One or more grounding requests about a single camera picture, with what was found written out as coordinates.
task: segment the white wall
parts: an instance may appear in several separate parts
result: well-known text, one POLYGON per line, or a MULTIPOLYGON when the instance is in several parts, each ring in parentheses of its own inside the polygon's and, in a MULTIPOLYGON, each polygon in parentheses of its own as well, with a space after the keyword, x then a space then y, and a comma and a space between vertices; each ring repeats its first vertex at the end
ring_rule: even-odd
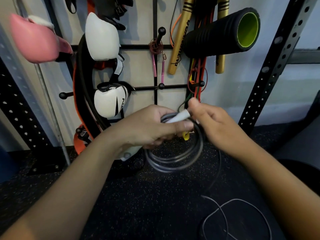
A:
MULTIPOLYGON (((38 15, 49 20, 43 0, 23 1, 29 14, 38 15)), ((76 14, 71 14, 67 10, 64 0, 51 1, 64 38, 71 44, 78 44, 85 27, 86 0, 77 0, 78 10, 76 14)), ((164 44, 169 44, 169 26, 175 1, 158 0, 158 27, 164 26, 167 30, 167 34, 163 37, 164 44)), ((236 12, 245 7, 257 9, 261 18, 260 35, 255 46, 250 51, 226 56, 226 70, 223 74, 218 75, 214 72, 215 57, 207 59, 208 86, 202 93, 202 102, 221 106, 236 121, 239 120, 288 2, 289 0, 230 0, 230 12, 236 12)), ((13 11, 11 0, 1 0, 0 24, 12 46, 14 44, 9 34, 7 20, 10 12, 13 11)), ((174 20, 180 12, 181 4, 179 1, 174 20)), ((134 6, 128 8, 128 12, 121 17, 120 22, 127 27, 125 31, 119 31, 121 44, 148 44, 152 39, 152 0, 134 0, 134 6)), ((153 72, 149 52, 121 51, 121 53, 125 57, 125 61, 120 79, 129 82, 133 86, 153 85, 153 72)), ((171 52, 166 50, 165 53, 169 60, 171 52)), ((38 99, 46 118, 51 121, 33 65, 24 60, 20 54, 17 54, 17 56, 27 74, 26 79, 33 94, 38 99)), ((158 57, 158 60, 160 82, 161 56, 158 57)), ((320 80, 313 75, 309 66, 305 67, 304 70, 301 67, 291 72, 288 70, 289 68, 285 69, 258 119, 258 125, 289 122, 304 117, 305 111, 308 110, 315 96, 316 88, 319 87, 320 80), (307 70, 308 73, 302 72, 303 76, 298 76, 297 70, 307 70), (275 113, 280 114, 280 116, 274 117, 275 113)), ((311 67, 313 70, 317 70, 316 66, 311 67)), ((61 100, 58 97, 60 92, 72 91, 70 74, 64 63, 50 62, 41 64, 41 68, 49 88, 63 138, 67 145, 72 145, 73 134, 80 121, 74 109, 72 97, 66 100, 61 100)), ((185 84, 188 68, 189 60, 183 56, 174 76, 165 73, 165 84, 185 84)), ((107 73, 102 73, 96 72, 96 83, 101 80, 100 77, 105 77, 105 79, 108 77, 107 73)), ((184 101, 184 97, 185 89, 161 90, 158 91, 158 104, 176 110, 178 105, 184 101)), ((153 91, 133 93, 124 108, 125 115, 127 116, 140 108, 153 104, 153 99, 153 91)))

